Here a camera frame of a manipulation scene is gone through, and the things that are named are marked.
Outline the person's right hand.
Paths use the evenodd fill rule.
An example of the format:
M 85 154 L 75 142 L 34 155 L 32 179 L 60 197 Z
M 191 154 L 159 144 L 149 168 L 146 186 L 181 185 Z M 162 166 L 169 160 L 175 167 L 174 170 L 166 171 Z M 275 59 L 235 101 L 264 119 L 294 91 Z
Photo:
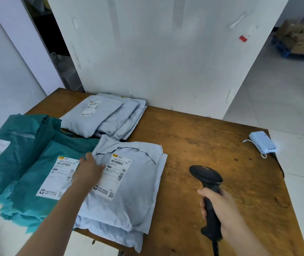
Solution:
M 222 196 L 222 202 L 221 202 L 220 213 L 219 215 L 217 215 L 217 217 L 221 222 L 221 233 L 222 233 L 222 225 L 237 223 L 237 222 L 245 222 L 245 221 L 241 216 L 231 194 L 223 189 L 220 189 L 220 195 Z

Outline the person's left hand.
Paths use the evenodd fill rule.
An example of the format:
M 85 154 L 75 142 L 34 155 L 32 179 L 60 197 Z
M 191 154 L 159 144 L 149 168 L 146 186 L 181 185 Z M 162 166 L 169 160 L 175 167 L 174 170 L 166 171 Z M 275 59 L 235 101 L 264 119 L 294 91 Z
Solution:
M 72 187 L 88 194 L 100 181 L 102 171 L 95 170 L 97 164 L 91 152 L 80 158 L 80 163 L 72 177 Z

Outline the black barcode scanner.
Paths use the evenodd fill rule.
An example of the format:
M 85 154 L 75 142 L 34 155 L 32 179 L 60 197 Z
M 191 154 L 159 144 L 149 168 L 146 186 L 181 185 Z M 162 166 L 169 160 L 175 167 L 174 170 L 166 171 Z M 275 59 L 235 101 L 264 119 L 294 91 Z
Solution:
M 212 168 L 202 165 L 192 165 L 189 168 L 190 174 L 199 180 L 204 188 L 208 188 L 215 193 L 220 193 L 219 186 L 223 179 L 221 175 Z M 221 222 L 218 219 L 212 202 L 208 198 L 204 198 L 206 211 L 206 226 L 201 228 L 201 233 L 212 242 L 218 242 L 222 239 Z

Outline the person's right forearm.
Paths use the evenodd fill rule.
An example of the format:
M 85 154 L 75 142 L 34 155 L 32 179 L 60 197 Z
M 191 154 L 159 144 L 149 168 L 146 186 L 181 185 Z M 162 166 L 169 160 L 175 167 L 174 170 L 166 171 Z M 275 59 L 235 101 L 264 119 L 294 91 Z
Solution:
M 271 256 L 245 222 L 222 225 L 222 235 L 238 256 Z

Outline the person's left forearm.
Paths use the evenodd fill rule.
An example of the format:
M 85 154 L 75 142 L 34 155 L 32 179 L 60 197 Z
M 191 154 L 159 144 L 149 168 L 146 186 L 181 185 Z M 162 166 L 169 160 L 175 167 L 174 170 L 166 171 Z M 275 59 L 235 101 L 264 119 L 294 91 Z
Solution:
M 15 256 L 64 256 L 78 212 L 93 187 L 74 181 Z

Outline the grey mailer parcel, small label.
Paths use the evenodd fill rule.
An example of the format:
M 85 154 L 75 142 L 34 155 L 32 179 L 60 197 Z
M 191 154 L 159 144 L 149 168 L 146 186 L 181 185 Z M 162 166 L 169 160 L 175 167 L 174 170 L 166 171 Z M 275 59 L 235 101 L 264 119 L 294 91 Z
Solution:
M 122 105 L 123 102 L 116 99 L 91 95 L 60 118 L 61 128 L 89 138 Z

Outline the teal mailer parcel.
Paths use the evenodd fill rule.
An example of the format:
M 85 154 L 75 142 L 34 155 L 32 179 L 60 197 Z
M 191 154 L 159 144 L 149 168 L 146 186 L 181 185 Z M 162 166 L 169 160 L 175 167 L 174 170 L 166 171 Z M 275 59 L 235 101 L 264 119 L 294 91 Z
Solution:
M 16 182 L 0 217 L 33 233 L 71 186 L 79 159 L 92 152 L 98 138 L 73 138 L 56 132 L 33 165 Z
M 10 115 L 0 128 L 0 204 L 39 158 L 61 120 L 48 115 Z

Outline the white power bank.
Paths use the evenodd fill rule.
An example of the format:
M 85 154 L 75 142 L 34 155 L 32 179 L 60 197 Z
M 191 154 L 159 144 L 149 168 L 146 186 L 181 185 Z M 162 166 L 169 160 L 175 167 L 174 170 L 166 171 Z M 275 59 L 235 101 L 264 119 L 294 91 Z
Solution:
M 256 131 L 249 134 L 249 140 L 257 147 L 261 155 L 275 153 L 277 148 L 274 142 L 264 131 Z

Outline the blue plastic pallet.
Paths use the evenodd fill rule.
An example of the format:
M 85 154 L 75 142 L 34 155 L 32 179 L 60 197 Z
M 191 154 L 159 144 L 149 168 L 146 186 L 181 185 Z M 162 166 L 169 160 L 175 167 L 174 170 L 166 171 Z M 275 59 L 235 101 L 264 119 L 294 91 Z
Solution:
M 285 44 L 277 37 L 273 36 L 270 42 L 283 58 L 300 58 L 304 60 L 304 54 L 296 54 L 286 47 Z

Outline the pile of cardboard boxes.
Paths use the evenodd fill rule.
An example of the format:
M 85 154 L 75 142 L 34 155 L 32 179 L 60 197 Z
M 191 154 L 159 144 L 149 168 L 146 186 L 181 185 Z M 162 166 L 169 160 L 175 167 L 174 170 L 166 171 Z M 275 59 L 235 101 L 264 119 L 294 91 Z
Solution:
M 278 28 L 274 38 L 292 54 L 304 55 L 304 23 L 287 19 Z

